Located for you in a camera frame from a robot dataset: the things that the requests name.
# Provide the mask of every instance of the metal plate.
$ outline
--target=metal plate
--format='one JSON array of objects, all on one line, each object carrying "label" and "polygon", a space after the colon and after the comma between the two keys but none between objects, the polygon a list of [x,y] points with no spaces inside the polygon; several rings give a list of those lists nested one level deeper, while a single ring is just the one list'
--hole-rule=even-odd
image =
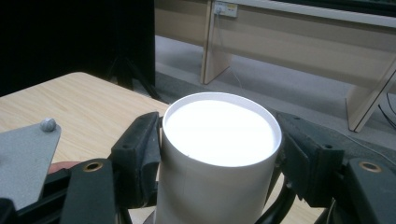
[{"label": "metal plate", "polygon": [[17,210],[38,200],[61,136],[54,120],[53,128],[45,121],[0,133],[0,197]]}]

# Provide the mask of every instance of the white cylindrical container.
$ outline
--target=white cylindrical container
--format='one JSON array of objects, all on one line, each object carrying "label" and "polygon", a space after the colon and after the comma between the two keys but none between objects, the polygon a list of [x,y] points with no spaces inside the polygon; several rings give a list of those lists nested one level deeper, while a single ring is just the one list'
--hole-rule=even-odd
[{"label": "white cylindrical container", "polygon": [[261,215],[282,133],[249,99],[204,92],[163,117],[156,224],[254,223]]}]

